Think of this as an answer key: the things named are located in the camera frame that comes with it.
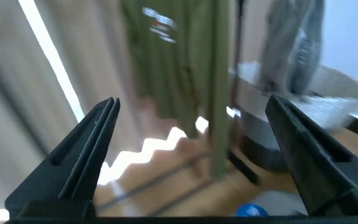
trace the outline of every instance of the beige curtain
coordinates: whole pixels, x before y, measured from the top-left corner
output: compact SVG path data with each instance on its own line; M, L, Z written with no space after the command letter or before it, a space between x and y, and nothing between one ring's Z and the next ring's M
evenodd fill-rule
M119 1L35 3L83 113L107 97L121 99L109 165L121 151L139 152L145 138L166 139L174 122L135 97ZM0 208L42 150L49 153L77 123L49 59L19 2L0 0Z

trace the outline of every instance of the floor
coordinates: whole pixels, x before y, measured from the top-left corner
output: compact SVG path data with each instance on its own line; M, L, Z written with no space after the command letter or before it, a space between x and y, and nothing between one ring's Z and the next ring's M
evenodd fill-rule
M358 135L339 130L333 136L358 156ZM149 163L130 165L120 179L99 185L94 203L101 217L233 215L261 192L296 192L289 174L267 172L249 162L261 177L251 184L229 163L227 176L212 179L205 139L181 139L173 151L155 151Z

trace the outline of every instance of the green shirt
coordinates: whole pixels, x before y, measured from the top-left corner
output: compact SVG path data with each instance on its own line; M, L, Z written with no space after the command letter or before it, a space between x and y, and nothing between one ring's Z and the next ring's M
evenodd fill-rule
M162 118L197 137L201 106L209 121L213 174L223 174L228 120L228 2L123 0L137 92L152 96Z

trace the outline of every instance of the gray cloth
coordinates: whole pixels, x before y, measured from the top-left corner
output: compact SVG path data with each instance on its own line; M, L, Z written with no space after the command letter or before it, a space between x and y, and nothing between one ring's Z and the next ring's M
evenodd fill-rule
M283 96L307 92L321 51L323 0L276 0L268 16L268 37L258 87Z

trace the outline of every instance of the woven basket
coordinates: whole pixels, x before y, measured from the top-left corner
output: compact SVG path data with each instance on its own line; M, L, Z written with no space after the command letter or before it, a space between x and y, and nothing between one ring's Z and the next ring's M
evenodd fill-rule
M253 73L240 75L242 79L237 102L243 110L267 121L265 108L271 93L264 93L253 85L258 72L254 70ZM335 69L319 67L311 81L310 92L314 95L290 101L324 129L346 125L349 113L358 110L358 82Z

